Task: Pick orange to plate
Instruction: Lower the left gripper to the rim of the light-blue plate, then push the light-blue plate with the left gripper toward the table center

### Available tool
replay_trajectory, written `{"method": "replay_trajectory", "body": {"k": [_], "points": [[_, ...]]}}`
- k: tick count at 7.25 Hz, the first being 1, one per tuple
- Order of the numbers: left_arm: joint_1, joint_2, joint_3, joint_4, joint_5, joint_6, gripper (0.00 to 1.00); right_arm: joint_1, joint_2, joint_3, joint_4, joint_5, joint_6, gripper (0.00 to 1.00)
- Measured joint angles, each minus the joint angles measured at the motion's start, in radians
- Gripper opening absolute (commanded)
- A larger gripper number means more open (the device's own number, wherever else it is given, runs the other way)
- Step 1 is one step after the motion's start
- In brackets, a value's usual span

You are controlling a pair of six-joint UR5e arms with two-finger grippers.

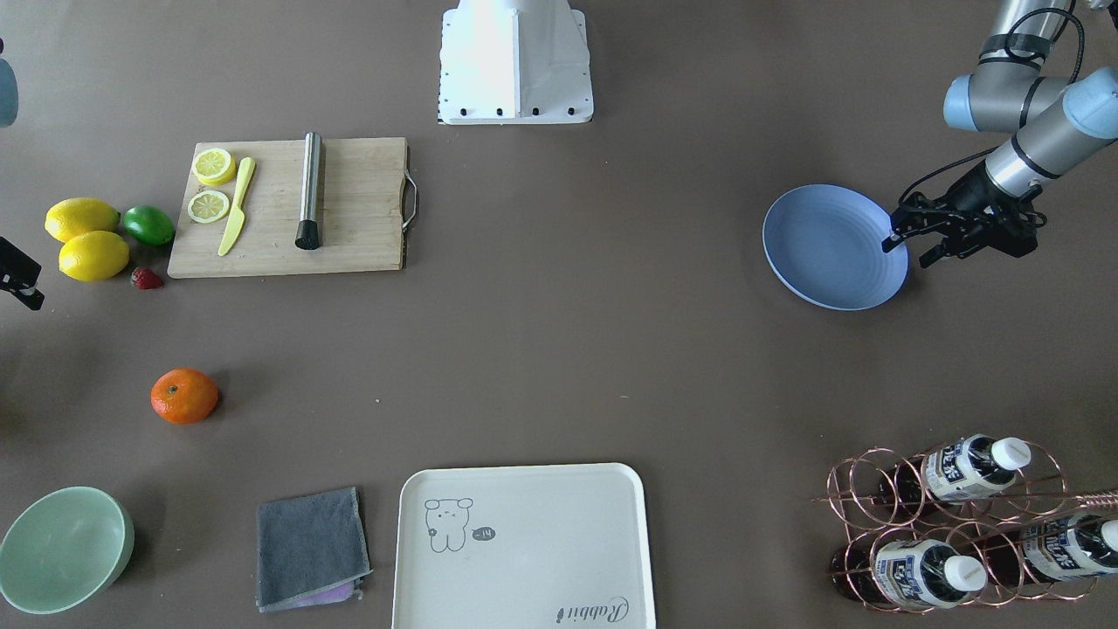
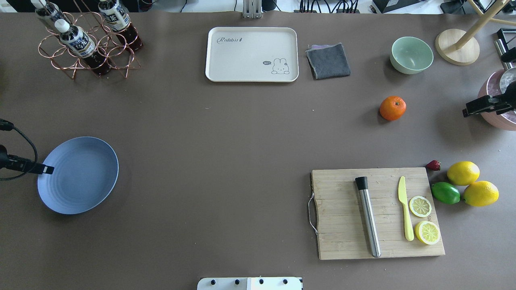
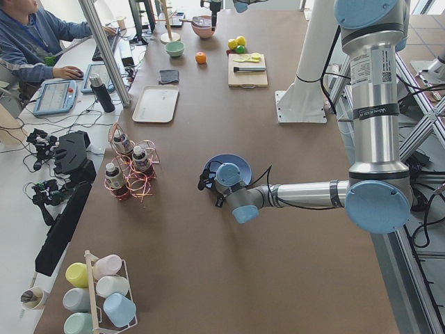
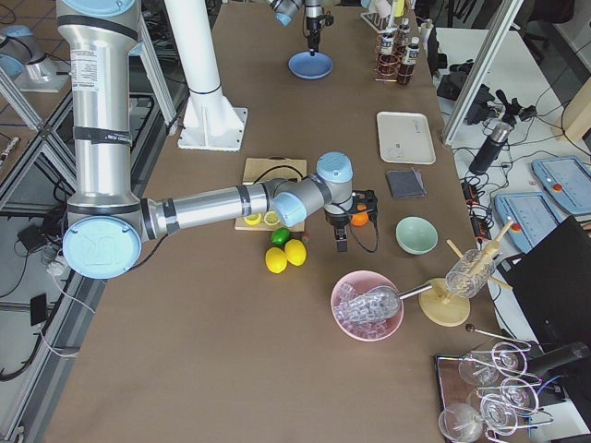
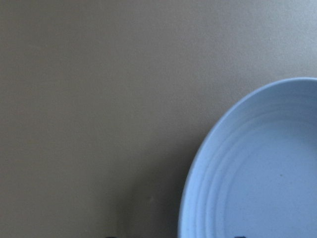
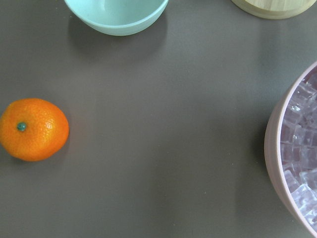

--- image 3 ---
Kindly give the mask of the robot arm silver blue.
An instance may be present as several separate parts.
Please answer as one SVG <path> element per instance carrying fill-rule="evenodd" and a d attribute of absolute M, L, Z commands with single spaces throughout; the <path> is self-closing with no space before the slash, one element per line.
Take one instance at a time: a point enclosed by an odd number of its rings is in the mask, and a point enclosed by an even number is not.
<path fill-rule="evenodd" d="M 398 142 L 396 54 L 405 47 L 408 1 L 316 1 L 294 82 L 276 94 L 280 122 L 323 122 L 323 77 L 334 46 L 350 59 L 355 160 L 345 181 L 302 184 L 248 182 L 225 156 L 204 166 L 199 190 L 212 190 L 245 223 L 264 207 L 344 208 L 375 234 L 405 225 L 413 201 Z"/>

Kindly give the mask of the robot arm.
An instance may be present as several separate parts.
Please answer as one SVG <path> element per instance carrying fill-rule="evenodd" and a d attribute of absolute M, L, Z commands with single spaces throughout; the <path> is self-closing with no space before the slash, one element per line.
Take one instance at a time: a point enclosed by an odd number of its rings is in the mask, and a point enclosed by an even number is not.
<path fill-rule="evenodd" d="M 233 0 L 234 8 L 238 13 L 243 13 L 248 6 L 254 3 L 266 2 L 267 0 Z M 200 0 L 200 7 L 207 8 L 211 11 L 211 30 L 215 31 L 218 13 L 223 6 L 222 0 Z"/>

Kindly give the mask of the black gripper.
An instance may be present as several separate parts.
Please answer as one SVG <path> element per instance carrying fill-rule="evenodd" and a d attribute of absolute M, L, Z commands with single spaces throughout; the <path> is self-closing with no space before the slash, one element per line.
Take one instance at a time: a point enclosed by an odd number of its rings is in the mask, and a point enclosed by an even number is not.
<path fill-rule="evenodd" d="M 222 8 L 222 0 L 200 0 L 202 8 L 208 8 L 211 11 L 211 30 L 216 29 L 218 13 Z"/>
<path fill-rule="evenodd" d="M 204 189 L 214 190 L 216 187 L 215 176 L 216 176 L 215 172 L 211 171 L 209 168 L 205 168 L 202 171 L 201 175 L 199 176 L 199 182 L 197 188 L 199 190 L 204 190 Z M 218 196 L 216 199 L 215 206 L 221 208 L 223 206 L 223 203 L 224 203 L 224 197 Z"/>

